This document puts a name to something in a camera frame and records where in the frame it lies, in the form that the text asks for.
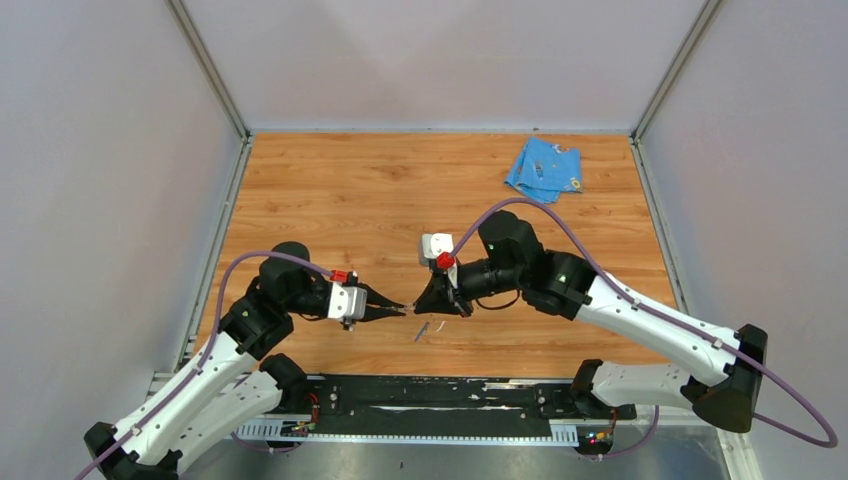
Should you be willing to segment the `key with blue tag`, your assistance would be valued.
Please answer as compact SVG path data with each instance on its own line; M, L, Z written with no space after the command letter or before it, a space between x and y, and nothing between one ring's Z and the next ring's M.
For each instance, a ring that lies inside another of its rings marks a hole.
M417 343L417 342L419 342L419 341L420 341L420 339L421 339L421 338L422 338L422 337L426 334L426 332L428 331L429 326L430 326L430 322L425 322L425 324L424 324L424 325L420 328L420 330L419 330L419 331L418 331L418 333L416 334L416 336L415 336L415 338L414 338L414 342L416 342L416 343Z

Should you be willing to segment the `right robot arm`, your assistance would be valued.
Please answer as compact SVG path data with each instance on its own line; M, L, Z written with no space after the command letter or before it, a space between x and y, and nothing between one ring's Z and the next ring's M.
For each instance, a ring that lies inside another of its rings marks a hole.
M470 263L452 257L451 235L422 235L419 261L431 278L415 313L468 317L473 302L514 291L541 313L604 328L667 358L655 365L583 361L570 392L580 415L658 405L690 410L722 430L751 430L763 377L753 364L764 361L768 345L763 329L733 330L656 302L583 257L545 248L509 211L493 213L477 233L486 256Z

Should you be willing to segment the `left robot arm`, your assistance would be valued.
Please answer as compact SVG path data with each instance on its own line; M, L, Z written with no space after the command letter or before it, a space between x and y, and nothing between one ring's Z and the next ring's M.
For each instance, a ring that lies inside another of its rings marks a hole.
M207 450L256 416L298 411L305 372L274 348L294 330L296 315L358 322L401 316L404 305L360 281L354 271L313 263L307 247L283 242L237 257L261 259L257 275L229 308L218 300L213 331L191 360L142 405L115 423L97 422L84 435L94 470L107 479L177 479Z

